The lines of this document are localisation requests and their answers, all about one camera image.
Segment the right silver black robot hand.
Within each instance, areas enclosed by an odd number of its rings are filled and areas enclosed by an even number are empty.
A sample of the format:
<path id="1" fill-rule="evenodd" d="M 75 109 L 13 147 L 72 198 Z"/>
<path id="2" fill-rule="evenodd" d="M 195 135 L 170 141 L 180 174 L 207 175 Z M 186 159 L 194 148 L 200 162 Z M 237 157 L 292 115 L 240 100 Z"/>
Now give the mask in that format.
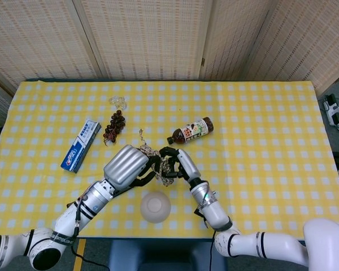
<path id="1" fill-rule="evenodd" d="M 201 174 L 192 161 L 191 157 L 182 149 L 164 147 L 159 150 L 160 157 L 168 156 L 169 169 L 162 171 L 165 178 L 183 178 L 191 186 L 193 183 L 201 182 Z"/>

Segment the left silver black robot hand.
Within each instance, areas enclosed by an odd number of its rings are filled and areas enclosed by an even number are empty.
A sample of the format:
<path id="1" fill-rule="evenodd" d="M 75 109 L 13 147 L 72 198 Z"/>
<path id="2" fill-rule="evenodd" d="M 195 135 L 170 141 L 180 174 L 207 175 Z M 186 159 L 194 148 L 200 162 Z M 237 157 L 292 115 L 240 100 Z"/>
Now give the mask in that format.
<path id="1" fill-rule="evenodd" d="M 124 146 L 104 167 L 101 185 L 116 197 L 133 187 L 147 185 L 160 170 L 160 157 L 147 156 L 138 148 Z"/>

